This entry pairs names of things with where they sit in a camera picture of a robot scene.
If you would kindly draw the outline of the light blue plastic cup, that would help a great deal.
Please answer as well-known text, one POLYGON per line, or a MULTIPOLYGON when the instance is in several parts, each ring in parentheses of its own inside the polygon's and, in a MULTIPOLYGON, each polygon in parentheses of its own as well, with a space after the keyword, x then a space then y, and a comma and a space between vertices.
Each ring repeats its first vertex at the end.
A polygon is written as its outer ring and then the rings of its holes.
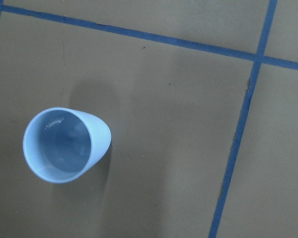
POLYGON ((49 108, 28 124, 23 154, 29 168, 42 180, 67 183, 101 160, 111 138, 109 126, 92 114, 49 108))

